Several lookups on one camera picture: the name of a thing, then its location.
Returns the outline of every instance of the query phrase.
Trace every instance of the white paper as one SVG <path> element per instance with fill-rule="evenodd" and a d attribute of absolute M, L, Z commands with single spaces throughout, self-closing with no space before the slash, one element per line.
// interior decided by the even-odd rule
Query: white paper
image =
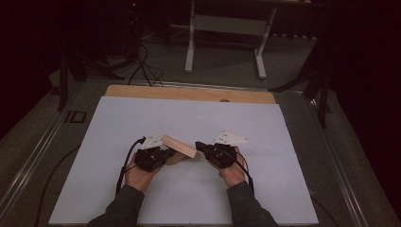
<path fill-rule="evenodd" d="M 213 144 L 222 131 L 249 139 L 238 147 L 255 196 L 279 224 L 318 223 L 278 105 L 132 97 L 101 98 L 49 223 L 81 224 L 103 214 L 137 139 L 154 132 L 194 147 L 196 141 Z M 226 188 L 202 154 L 197 162 L 164 166 L 138 224 L 231 224 Z"/>

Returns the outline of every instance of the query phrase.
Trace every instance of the metal stand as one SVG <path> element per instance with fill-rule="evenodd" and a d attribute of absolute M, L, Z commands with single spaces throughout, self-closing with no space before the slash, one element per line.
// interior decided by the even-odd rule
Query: metal stand
<path fill-rule="evenodd" d="M 262 37 L 258 48 L 254 50 L 257 71 L 260 79 L 266 78 L 265 66 L 262 59 L 263 49 L 269 37 L 271 25 L 277 8 L 270 12 L 268 21 L 246 20 L 226 17 L 198 15 L 195 13 L 195 0 L 191 1 L 191 17 L 189 20 L 189 45 L 186 54 L 185 72 L 191 73 L 194 61 L 194 33 L 196 30 L 229 32 L 235 34 L 257 35 Z"/>

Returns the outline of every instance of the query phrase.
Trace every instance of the human hand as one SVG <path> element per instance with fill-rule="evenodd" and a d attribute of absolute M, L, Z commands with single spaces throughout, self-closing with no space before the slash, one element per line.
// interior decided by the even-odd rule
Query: human hand
<path fill-rule="evenodd" d="M 242 166 L 244 166 L 244 159 L 241 157 L 241 155 L 239 155 L 239 149 L 237 146 L 235 146 L 235 151 L 238 152 L 236 154 L 236 160 Z M 232 166 L 226 168 L 218 168 L 217 166 L 211 163 L 209 164 L 218 170 L 218 175 L 224 180 L 224 182 L 229 187 L 245 181 L 245 173 L 237 163 L 234 163 Z"/>
<path fill-rule="evenodd" d="M 147 172 L 139 166 L 136 166 L 136 163 L 133 161 L 135 160 L 135 155 L 136 153 L 133 154 L 131 162 L 127 165 L 125 184 L 145 193 L 148 190 L 151 180 L 160 171 L 162 166 L 151 172 Z"/>

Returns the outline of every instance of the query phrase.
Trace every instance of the wooden board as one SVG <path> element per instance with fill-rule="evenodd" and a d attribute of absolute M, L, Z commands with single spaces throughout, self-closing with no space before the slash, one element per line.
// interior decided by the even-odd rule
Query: wooden board
<path fill-rule="evenodd" d="M 272 93 L 203 88 L 146 87 L 132 85 L 111 85 L 105 96 L 165 98 L 198 101 L 221 101 L 275 104 Z"/>

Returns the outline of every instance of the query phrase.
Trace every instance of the forearm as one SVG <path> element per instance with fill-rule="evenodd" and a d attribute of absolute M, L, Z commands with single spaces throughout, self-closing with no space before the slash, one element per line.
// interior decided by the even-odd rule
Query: forearm
<path fill-rule="evenodd" d="M 136 226 L 144 197 L 145 195 L 142 192 L 124 185 L 112 203 L 106 208 L 106 213 L 91 220 L 87 226 Z"/>
<path fill-rule="evenodd" d="M 234 227 L 278 226 L 271 214 L 262 208 L 246 182 L 227 189 Z"/>

